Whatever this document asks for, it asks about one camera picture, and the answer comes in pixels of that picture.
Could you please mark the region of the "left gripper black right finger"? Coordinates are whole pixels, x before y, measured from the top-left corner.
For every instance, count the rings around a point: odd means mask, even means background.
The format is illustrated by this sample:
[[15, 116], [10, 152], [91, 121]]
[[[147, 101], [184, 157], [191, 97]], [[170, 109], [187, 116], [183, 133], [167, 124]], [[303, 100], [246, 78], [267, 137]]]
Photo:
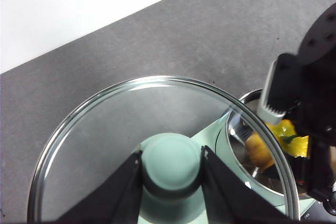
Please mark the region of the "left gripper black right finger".
[[202, 147], [202, 191], [209, 223], [291, 223], [206, 145]]

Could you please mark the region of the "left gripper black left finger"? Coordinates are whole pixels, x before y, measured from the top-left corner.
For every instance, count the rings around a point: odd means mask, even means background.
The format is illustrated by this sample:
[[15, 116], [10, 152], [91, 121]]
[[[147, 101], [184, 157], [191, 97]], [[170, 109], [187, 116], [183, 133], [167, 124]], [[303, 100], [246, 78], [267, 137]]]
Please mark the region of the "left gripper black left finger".
[[134, 152], [56, 223], [137, 223], [140, 205], [141, 153]]

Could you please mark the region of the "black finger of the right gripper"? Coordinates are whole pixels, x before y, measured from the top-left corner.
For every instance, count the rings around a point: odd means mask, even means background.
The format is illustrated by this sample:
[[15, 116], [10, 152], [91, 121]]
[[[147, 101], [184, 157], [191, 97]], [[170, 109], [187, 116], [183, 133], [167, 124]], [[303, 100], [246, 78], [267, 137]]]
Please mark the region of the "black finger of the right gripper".
[[298, 158], [296, 182], [304, 187], [307, 195], [316, 200], [328, 200], [335, 182], [331, 168], [330, 145], [309, 136], [306, 157]]

